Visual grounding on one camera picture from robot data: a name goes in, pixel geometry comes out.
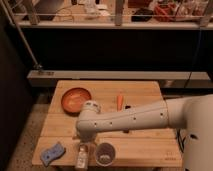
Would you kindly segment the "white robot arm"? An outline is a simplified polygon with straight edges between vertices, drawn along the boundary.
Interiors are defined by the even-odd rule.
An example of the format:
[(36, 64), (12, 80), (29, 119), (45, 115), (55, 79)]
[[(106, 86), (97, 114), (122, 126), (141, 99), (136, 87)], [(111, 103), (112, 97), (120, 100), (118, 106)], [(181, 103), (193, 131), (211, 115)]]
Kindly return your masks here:
[(183, 171), (213, 171), (213, 94), (104, 114), (96, 101), (87, 101), (76, 122), (83, 142), (91, 142), (101, 132), (162, 128), (186, 130)]

